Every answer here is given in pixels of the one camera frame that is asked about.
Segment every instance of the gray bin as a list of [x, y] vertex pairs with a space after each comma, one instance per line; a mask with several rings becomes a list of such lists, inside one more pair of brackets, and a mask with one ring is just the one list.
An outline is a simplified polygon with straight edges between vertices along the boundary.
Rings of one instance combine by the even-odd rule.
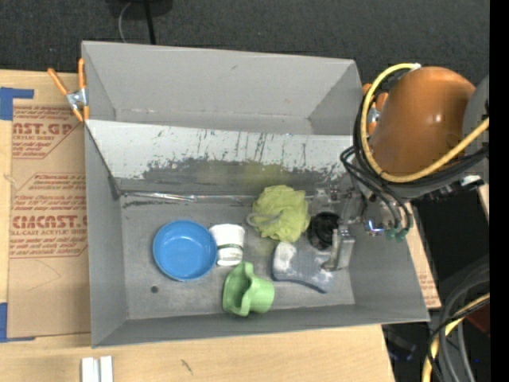
[[270, 279], [277, 242], [245, 216], [269, 185], [311, 197], [344, 173], [362, 98], [354, 61], [89, 41], [82, 55], [93, 346], [428, 320], [407, 244], [360, 226], [333, 291], [274, 281], [270, 311], [247, 318], [222, 311], [231, 268], [181, 283], [151, 255], [172, 220], [241, 224], [244, 260]]

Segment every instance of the green plastic mug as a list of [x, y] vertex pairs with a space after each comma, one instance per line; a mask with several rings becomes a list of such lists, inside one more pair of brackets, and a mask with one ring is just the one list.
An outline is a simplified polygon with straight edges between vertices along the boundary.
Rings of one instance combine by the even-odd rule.
[[253, 263], [241, 262], [224, 282], [223, 310], [241, 317], [250, 312], [264, 314], [272, 307], [274, 296], [272, 282], [255, 275]]

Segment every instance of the metal bracket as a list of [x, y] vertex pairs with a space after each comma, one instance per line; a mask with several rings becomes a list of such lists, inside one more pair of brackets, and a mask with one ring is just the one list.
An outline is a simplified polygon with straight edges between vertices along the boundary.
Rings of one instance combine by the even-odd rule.
[[77, 111], [88, 105], [88, 92], [86, 88], [81, 88], [76, 92], [70, 92], [66, 94], [65, 97], [71, 107]]
[[338, 229], [333, 229], [331, 256], [326, 262], [322, 263], [322, 269], [338, 271], [347, 268], [350, 265], [355, 243], [356, 238], [350, 235], [347, 225], [340, 225]]

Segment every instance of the blue bowl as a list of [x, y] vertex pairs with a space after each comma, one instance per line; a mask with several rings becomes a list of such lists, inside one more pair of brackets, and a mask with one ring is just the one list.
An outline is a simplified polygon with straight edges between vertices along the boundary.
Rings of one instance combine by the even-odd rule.
[[152, 252], [165, 275], [187, 282], [204, 277], [214, 267], [217, 245], [205, 226], [192, 220], [175, 220], [157, 231]]

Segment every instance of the white plastic piece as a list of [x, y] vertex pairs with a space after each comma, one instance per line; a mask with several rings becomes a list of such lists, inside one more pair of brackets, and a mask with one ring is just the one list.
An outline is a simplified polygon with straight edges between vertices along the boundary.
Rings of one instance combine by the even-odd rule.
[[80, 380], [81, 382], [113, 382], [113, 357], [82, 358]]

